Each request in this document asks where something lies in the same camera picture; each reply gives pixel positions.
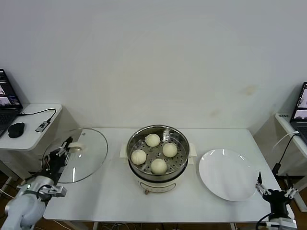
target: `metal rim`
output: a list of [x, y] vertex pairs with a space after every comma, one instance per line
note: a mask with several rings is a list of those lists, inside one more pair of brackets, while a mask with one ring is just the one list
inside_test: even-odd
[[163, 177], [163, 176], [169, 176], [171, 177], [172, 174], [174, 173], [178, 173], [178, 171], [181, 171], [182, 169], [184, 169], [187, 165], [187, 162], [188, 162], [188, 158], [189, 158], [189, 151], [186, 152], [186, 158], [184, 159], [183, 162], [181, 162], [181, 165], [180, 167], [178, 167], [176, 170], [173, 170], [171, 172], [168, 172], [168, 173], [165, 173], [163, 175], [154, 175], [152, 173], [148, 173], [148, 172], [144, 172], [142, 170], [140, 170], [137, 166], [135, 166], [132, 161], [131, 161], [131, 152], [129, 151], [129, 148], [130, 148], [130, 143], [131, 141], [136, 137], [138, 136], [141, 132], [145, 131], [145, 130], [148, 130], [148, 129], [151, 129], [151, 128], [164, 128], [164, 129], [170, 129], [172, 131], [175, 131], [176, 133], [178, 133], [180, 135], [181, 138], [183, 138], [183, 140], [185, 141], [187, 147], [188, 147], [188, 150], [189, 150], [189, 142], [187, 140], [187, 138], [183, 135], [182, 132], [180, 132], [179, 130], [177, 130], [176, 128], [173, 128], [173, 127], [170, 127], [170, 126], [165, 126], [165, 125], [151, 125], [151, 126], [147, 126], [147, 127], [144, 127], [144, 128], [141, 128], [139, 129], [138, 131], [136, 131], [131, 137], [130, 139], [128, 140], [128, 144], [127, 144], [127, 149], [126, 149], [126, 152], [127, 152], [127, 157], [128, 157], [128, 160], [129, 162], [131, 163], [131, 168], [133, 168], [134, 170], [136, 171], [139, 171], [141, 172], [141, 174], [146, 174], [148, 176], [154, 176], [156, 178], [158, 177]]

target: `steamed bun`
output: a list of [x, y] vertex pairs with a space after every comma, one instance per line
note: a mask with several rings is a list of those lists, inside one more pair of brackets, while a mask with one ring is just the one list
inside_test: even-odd
[[174, 143], [166, 143], [163, 145], [162, 153], [166, 157], [174, 157], [177, 154], [177, 146]]
[[152, 133], [145, 137], [145, 142], [150, 147], [156, 147], [160, 144], [160, 138], [158, 135]]
[[162, 159], [156, 159], [152, 162], [150, 168], [154, 174], [162, 175], [167, 171], [167, 164]]
[[131, 160], [135, 165], [144, 164], [146, 161], [146, 153], [143, 150], [137, 149], [131, 154]]

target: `laptop screen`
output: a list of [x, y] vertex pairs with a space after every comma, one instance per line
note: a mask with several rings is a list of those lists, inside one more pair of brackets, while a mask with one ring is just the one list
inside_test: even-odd
[[22, 105], [4, 70], [0, 69], [0, 109], [2, 108], [22, 108]]
[[302, 91], [297, 100], [291, 121], [307, 122], [307, 82], [304, 82]]

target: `laptop keyboard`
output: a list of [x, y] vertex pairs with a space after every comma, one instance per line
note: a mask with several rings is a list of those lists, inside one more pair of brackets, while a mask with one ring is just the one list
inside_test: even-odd
[[0, 125], [7, 125], [9, 124], [15, 114], [0, 114]]
[[296, 129], [300, 135], [307, 137], [307, 127], [297, 127]]

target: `white table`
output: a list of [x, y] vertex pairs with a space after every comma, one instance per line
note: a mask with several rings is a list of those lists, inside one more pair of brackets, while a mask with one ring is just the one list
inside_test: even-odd
[[246, 129], [181, 129], [197, 151], [177, 187], [163, 194], [144, 194], [133, 178], [120, 148], [137, 129], [97, 129], [107, 138], [109, 152], [103, 166], [67, 188], [65, 197], [52, 198], [44, 218], [94, 222], [231, 223], [257, 222], [270, 212], [258, 193], [243, 202], [223, 200], [206, 188], [197, 173], [202, 154], [215, 148], [232, 149], [253, 162], [267, 188], [280, 189], [262, 153]]
[[14, 120], [13, 124], [24, 122], [24, 133], [18, 138], [10, 138], [8, 136], [8, 131], [6, 131], [3, 136], [0, 137], [0, 160], [14, 173], [16, 173], [19, 177], [23, 179], [29, 177], [30, 174], [27, 170], [24, 169], [24, 164], [27, 163], [20, 159], [20, 154], [18, 153], [28, 152], [34, 149], [62, 110], [61, 104], [24, 105], [23, 112], [25, 113], [34, 113], [49, 108], [54, 108], [57, 110], [57, 112], [52, 117], [51, 123], [42, 133], [35, 132], [35, 130], [43, 121], [48, 120], [52, 116], [54, 111], [46, 111], [36, 115], [19, 116]]
[[[291, 119], [290, 113], [277, 113], [275, 115], [275, 118], [279, 122], [279, 124], [284, 128], [286, 133], [292, 133], [295, 131], [290, 124], [290, 119]], [[293, 142], [295, 143], [299, 151], [302, 153], [302, 155], [307, 158], [306, 143], [298, 136], [293, 137]], [[295, 188], [297, 188], [299, 192], [302, 191], [306, 187], [307, 187], [307, 176], [305, 176], [303, 179], [301, 179], [295, 184]], [[294, 199], [295, 199], [295, 202], [298, 208], [301, 210], [301, 212], [307, 212], [307, 206], [299, 193], [295, 195]]]

